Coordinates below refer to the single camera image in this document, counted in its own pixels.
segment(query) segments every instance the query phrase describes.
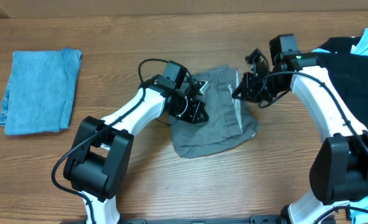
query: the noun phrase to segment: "brown wall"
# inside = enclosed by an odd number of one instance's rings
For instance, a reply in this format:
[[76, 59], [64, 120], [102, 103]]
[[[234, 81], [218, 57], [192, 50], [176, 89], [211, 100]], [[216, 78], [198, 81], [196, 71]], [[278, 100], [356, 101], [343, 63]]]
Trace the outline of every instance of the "brown wall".
[[199, 14], [230, 12], [368, 11], [368, 0], [0, 0], [13, 18]]

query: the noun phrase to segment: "black cloth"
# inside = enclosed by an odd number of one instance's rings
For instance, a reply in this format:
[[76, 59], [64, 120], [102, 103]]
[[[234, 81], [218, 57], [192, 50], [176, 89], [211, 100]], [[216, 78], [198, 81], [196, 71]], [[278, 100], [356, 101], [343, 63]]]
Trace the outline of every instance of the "black cloth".
[[350, 41], [337, 42], [336, 45], [341, 46], [333, 49], [324, 44], [321, 48], [338, 54], [320, 53], [318, 61], [328, 69], [333, 86], [351, 113], [368, 129], [368, 57], [350, 54]]
[[329, 50], [331, 53], [349, 54], [351, 47], [357, 45], [360, 40], [361, 37], [332, 37], [319, 48]]

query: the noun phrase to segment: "black clamp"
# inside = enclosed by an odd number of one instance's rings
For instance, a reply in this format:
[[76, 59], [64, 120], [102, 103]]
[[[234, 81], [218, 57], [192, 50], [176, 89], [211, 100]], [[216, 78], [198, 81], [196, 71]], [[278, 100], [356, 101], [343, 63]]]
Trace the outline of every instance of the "black clamp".
[[187, 72], [183, 65], [169, 61], [163, 75], [151, 79], [151, 82], [155, 80], [156, 84], [150, 85], [149, 88], [166, 97], [165, 110], [169, 115], [191, 124], [206, 122], [209, 115], [205, 110], [205, 103], [196, 97], [205, 94], [208, 82], [195, 80], [189, 75], [187, 77], [189, 87], [185, 92], [181, 94], [175, 91], [181, 87]]
[[259, 82], [259, 80], [269, 74], [268, 62], [261, 60], [260, 56], [260, 49], [255, 49], [249, 56], [245, 57], [245, 61], [252, 65], [252, 68], [250, 72], [244, 73], [242, 82], [232, 93], [233, 98], [252, 103], [258, 103], [263, 100], [272, 101], [274, 94], [270, 92], [271, 81]]
[[[105, 127], [104, 121], [88, 116], [81, 122], [72, 147]], [[100, 202], [113, 198], [126, 176], [133, 139], [134, 136], [126, 130], [109, 128], [69, 156], [64, 178], [71, 182], [72, 188], [84, 190]], [[106, 158], [90, 151], [90, 146], [100, 147], [101, 144], [110, 147]]]
[[[361, 135], [368, 146], [368, 133]], [[310, 169], [310, 185], [324, 205], [368, 196], [368, 157], [354, 136], [326, 138]]]

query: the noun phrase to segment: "gray towel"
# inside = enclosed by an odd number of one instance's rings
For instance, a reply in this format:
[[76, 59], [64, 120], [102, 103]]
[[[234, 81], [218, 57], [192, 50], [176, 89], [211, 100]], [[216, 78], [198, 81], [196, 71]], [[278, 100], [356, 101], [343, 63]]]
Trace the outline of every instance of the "gray towel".
[[[199, 81], [209, 81], [205, 96], [197, 99], [206, 103], [207, 123], [190, 124], [168, 116], [173, 145], [180, 157], [196, 158], [223, 152], [253, 139], [259, 124], [243, 101], [234, 100], [232, 91], [238, 86], [236, 69], [214, 68], [194, 75]], [[188, 87], [183, 83], [180, 91]]]

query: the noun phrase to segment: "metal bracket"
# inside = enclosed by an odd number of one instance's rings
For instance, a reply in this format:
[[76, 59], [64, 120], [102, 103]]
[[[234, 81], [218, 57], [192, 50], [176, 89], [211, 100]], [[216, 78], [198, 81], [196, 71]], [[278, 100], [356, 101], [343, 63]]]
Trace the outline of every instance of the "metal bracket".
[[122, 220], [119, 224], [249, 224], [248, 218], [207, 218], [199, 220]]
[[252, 215], [250, 224], [275, 224], [280, 215]]
[[147, 224], [147, 220], [143, 218], [136, 218], [130, 220], [121, 220], [119, 224]]

